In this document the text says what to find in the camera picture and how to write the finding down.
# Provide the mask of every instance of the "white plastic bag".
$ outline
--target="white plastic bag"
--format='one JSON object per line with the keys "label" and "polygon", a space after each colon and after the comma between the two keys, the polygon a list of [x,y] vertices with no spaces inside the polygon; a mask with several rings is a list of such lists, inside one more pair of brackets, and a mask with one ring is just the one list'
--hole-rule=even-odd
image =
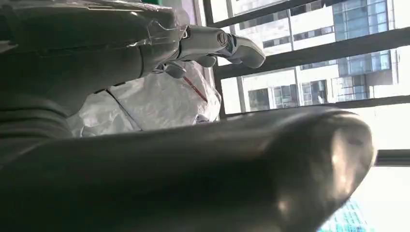
{"label": "white plastic bag", "polygon": [[69,119],[74,135],[149,131],[216,120],[220,94],[196,63],[181,65],[187,71],[181,79],[150,74],[90,95],[80,112]]}

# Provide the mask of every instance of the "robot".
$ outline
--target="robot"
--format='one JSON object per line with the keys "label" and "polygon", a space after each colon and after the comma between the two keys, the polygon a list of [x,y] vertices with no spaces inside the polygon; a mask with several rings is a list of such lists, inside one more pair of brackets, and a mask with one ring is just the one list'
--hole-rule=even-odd
{"label": "robot", "polygon": [[4,231],[315,231],[374,163],[367,124],[325,107],[72,138],[65,119],[89,94],[151,72],[180,78],[177,61],[258,68],[265,55],[157,5],[0,2]]}

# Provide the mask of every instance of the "plastic wrap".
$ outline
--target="plastic wrap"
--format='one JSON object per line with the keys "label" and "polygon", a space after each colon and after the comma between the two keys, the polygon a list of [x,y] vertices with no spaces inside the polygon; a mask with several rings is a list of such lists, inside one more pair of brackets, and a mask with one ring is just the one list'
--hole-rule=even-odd
{"label": "plastic wrap", "polygon": [[69,119],[75,136],[149,131],[214,121],[221,97],[195,62],[182,63],[186,76],[150,74],[89,96]]}
{"label": "plastic wrap", "polygon": [[81,110],[68,120],[75,137],[138,131],[116,100],[106,91],[87,97]]}
{"label": "plastic wrap", "polygon": [[[0,17],[5,19],[0,18],[0,53],[8,54],[175,43],[189,24],[188,14],[183,10],[139,1],[0,0],[0,3]],[[16,29],[8,22],[18,24],[20,33],[12,33]]]}

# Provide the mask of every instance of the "red stripe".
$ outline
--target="red stripe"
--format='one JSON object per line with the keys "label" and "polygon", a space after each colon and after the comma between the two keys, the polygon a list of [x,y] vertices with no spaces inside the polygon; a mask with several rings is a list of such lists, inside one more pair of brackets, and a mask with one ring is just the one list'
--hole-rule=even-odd
{"label": "red stripe", "polygon": [[184,76],[184,80],[188,83],[189,86],[191,86],[193,90],[195,90],[195,92],[202,98],[202,100],[208,103],[206,97],[193,85],[193,83],[186,76]]}

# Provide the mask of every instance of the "building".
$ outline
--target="building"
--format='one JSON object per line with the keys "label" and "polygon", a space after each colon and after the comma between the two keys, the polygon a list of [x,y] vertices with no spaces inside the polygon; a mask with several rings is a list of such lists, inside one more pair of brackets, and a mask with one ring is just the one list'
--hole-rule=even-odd
{"label": "building", "polygon": [[[275,4],[272,0],[228,0],[242,14]],[[230,26],[229,32],[252,39],[267,56],[396,29],[395,2],[400,0],[318,0]],[[226,113],[363,100],[397,93],[398,50],[329,60],[242,78],[223,80]]]}

